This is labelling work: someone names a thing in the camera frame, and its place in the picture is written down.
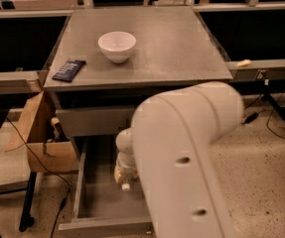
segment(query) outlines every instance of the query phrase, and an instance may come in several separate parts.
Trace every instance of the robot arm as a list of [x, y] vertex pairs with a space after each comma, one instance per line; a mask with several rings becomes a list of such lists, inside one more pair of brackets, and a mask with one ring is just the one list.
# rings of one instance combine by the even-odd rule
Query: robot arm
[[242, 113], [240, 95], [220, 82], [161, 93], [137, 108], [133, 155], [158, 238], [235, 237], [208, 148]]

